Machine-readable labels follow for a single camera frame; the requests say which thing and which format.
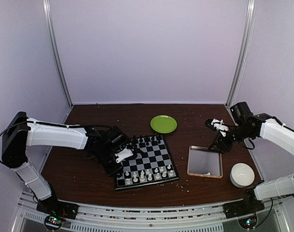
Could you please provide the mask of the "white chess piece tall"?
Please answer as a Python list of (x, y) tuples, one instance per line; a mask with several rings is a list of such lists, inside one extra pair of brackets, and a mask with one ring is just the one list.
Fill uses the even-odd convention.
[(148, 179), (148, 181), (152, 181), (152, 179), (153, 179), (152, 174), (148, 174), (147, 179)]

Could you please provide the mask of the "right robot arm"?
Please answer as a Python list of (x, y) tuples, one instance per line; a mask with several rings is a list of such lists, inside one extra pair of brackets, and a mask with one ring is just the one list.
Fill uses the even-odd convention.
[(255, 152), (260, 162), (269, 161), (269, 164), (260, 164), (263, 174), (267, 174), (271, 168), (284, 168), (284, 156), (288, 158), (287, 170), (275, 171), (274, 179), (251, 188), (249, 196), (240, 202), (240, 210), (250, 213), (258, 206), (258, 201), (277, 197), (294, 196), (294, 130), (287, 127), (277, 117), (266, 113), (254, 115), (248, 104), (239, 102), (229, 109), (234, 120), (234, 125), (228, 125), (223, 120), (208, 118), (205, 126), (218, 134), (209, 146), (209, 151), (225, 154), (232, 149), (233, 144), (260, 138), (266, 144), (259, 143)]

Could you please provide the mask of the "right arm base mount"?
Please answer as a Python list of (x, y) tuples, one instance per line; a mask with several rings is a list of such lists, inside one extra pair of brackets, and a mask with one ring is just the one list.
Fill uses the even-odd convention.
[(243, 200), (223, 205), (226, 218), (237, 218), (239, 226), (246, 230), (254, 229), (258, 225), (257, 212), (264, 208), (262, 202), (245, 203)]

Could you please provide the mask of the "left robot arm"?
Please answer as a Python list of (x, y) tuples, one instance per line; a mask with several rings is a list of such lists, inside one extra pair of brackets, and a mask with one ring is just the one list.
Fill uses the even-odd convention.
[(0, 163), (13, 170), (50, 214), (61, 209), (53, 188), (34, 167), (27, 147), (46, 146), (84, 151), (99, 162), (108, 176), (119, 174), (121, 162), (133, 156), (127, 148), (128, 137), (118, 127), (107, 125), (69, 125), (40, 121), (18, 112), (0, 132)]

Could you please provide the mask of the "metal wooden tray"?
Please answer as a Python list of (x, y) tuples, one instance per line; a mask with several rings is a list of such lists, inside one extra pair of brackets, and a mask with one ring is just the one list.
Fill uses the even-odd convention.
[(223, 177), (222, 155), (209, 151), (206, 147), (189, 147), (187, 174), (206, 178), (221, 179)]

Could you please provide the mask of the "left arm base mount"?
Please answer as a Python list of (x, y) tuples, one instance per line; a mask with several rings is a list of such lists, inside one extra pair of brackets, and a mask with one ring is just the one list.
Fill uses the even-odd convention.
[(56, 205), (46, 206), (38, 202), (37, 211), (46, 213), (44, 226), (50, 231), (59, 230), (67, 219), (76, 219), (79, 206), (74, 203), (58, 202)]

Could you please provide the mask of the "black white chessboard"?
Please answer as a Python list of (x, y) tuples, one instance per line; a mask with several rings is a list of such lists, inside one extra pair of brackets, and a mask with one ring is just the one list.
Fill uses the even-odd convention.
[[(115, 177), (115, 190), (127, 190), (127, 189), (135, 189), (141, 188), (147, 185), (156, 185), (156, 184), (164, 184), (166, 182), (172, 182), (180, 179), (177, 168), (173, 161), (173, 158), (170, 154), (170, 150), (168, 148), (168, 144), (161, 134), (156, 135), (146, 135), (140, 137), (134, 137), (131, 139), (131, 142), (127, 144), (127, 149), (134, 151), (134, 148), (139, 149), (144, 154), (137, 153), (135, 158), (126, 158), (121, 162), (123, 167), (123, 173), (119, 177)], [(174, 171), (173, 176), (169, 176), (169, 171), (167, 169), (168, 165), (171, 165), (171, 169)], [(162, 177), (162, 173), (159, 168), (164, 167), (163, 172), (167, 172), (166, 177)], [(160, 179), (155, 179), (155, 175), (157, 173), (154, 172), (155, 168), (158, 169), (158, 173), (160, 173)], [(152, 181), (148, 181), (146, 174), (146, 169), (150, 170), (152, 174)], [(145, 171), (145, 181), (140, 182), (140, 173), (141, 171)], [(133, 173), (137, 173), (138, 181), (136, 183), (133, 182)], [(132, 183), (128, 185), (126, 183), (126, 179), (131, 179)]]

